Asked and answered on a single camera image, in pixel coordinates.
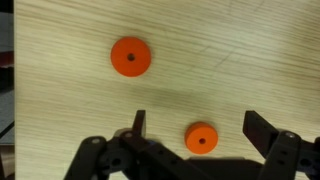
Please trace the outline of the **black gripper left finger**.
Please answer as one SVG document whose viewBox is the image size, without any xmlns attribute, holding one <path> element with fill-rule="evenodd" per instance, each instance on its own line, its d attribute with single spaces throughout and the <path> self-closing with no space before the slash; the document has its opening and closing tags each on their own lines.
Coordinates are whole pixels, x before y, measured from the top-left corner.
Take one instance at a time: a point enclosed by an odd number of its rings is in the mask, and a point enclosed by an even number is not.
<svg viewBox="0 0 320 180">
<path fill-rule="evenodd" d="M 140 136 L 145 136 L 145 133 L 146 133 L 146 111 L 145 110 L 138 110 L 136 112 L 134 122 L 132 125 L 132 130 Z"/>
</svg>

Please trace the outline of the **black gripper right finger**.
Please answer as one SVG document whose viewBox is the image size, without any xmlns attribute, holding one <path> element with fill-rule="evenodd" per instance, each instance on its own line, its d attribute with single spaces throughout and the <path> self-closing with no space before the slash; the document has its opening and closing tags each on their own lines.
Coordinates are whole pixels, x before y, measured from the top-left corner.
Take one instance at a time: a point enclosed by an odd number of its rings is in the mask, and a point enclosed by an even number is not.
<svg viewBox="0 0 320 180">
<path fill-rule="evenodd" d="M 245 112 L 242 131 L 264 158 L 279 134 L 273 125 L 253 110 Z"/>
</svg>

